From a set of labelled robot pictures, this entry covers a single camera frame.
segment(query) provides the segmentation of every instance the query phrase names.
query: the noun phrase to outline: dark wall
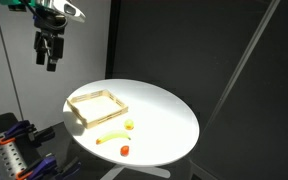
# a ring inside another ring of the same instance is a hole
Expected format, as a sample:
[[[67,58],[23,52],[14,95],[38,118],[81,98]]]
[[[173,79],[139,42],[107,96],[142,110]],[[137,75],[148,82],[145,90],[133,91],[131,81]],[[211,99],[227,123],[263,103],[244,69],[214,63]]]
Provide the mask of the dark wall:
[[[288,1],[281,1],[195,163],[220,179],[288,179]]]
[[[200,113],[203,129],[268,4],[122,0],[113,78],[169,90]]]

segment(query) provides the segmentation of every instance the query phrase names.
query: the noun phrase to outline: table top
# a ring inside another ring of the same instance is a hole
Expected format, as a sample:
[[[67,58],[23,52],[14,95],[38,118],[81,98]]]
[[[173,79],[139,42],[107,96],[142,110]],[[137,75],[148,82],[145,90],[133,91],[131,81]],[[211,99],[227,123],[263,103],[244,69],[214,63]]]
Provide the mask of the table top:
[[[125,103],[128,112],[86,129],[66,102],[63,107],[68,132],[90,153],[127,166],[161,166],[184,157],[197,143],[196,116],[181,99],[160,87],[134,80],[109,79],[86,84],[68,98],[104,89]],[[133,120],[133,130],[124,128],[127,119]],[[96,140],[111,130],[125,130],[131,140],[116,138],[97,145]],[[120,154],[124,145],[129,146],[126,157]]]

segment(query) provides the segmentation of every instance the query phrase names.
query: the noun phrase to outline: yellow banana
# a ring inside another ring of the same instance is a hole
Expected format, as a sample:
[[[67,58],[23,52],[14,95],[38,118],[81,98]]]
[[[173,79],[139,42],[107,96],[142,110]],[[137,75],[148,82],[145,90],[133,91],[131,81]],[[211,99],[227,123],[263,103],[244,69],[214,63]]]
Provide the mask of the yellow banana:
[[[101,137],[99,137],[96,140],[96,144],[102,144],[108,140],[114,139],[114,138],[127,138],[129,140],[131,140],[131,138],[129,137],[129,135],[127,134],[126,131],[123,130],[113,130],[110,132],[107,132],[105,134],[103,134]]]

